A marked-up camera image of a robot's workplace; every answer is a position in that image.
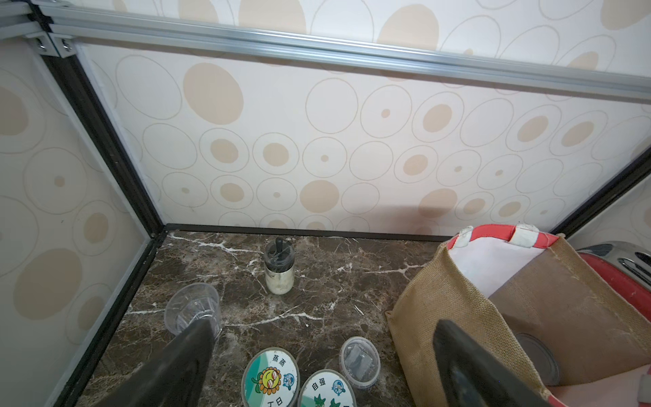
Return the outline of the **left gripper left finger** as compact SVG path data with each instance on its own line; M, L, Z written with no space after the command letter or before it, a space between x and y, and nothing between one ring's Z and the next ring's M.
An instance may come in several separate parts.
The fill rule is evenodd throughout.
M196 406L214 347L211 322L196 320L97 405Z

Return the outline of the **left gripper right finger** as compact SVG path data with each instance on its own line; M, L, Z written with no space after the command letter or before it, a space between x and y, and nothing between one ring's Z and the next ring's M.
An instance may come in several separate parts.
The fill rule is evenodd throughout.
M433 349L449 406L547 406L465 331L440 320Z

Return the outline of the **seed jar sunflower label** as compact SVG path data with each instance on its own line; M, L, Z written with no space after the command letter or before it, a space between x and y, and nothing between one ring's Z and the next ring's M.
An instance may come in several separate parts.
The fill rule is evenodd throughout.
M263 349L249 361L242 375L242 403L249 407L297 406L300 388L294 357L286 349Z

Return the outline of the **red burlap canvas bag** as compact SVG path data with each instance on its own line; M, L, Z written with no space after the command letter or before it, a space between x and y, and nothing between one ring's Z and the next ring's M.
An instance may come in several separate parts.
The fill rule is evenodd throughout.
M450 320L550 405L649 405L650 321L577 251L530 225L468 227L441 244L387 314L415 404L447 405L433 335ZM552 351L559 385L542 382L521 332Z

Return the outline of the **small jar teal label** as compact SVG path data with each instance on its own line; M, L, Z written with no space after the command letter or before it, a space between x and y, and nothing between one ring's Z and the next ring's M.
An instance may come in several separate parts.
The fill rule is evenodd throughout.
M359 390L373 387L381 373L381 358L376 346L365 337L350 337L340 349L341 373Z

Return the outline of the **wide jar pineapple lid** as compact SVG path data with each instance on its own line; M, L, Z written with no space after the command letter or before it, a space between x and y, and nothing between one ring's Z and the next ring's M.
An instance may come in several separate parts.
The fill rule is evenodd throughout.
M349 382L339 372L323 369L311 375L298 396L300 407L356 407Z

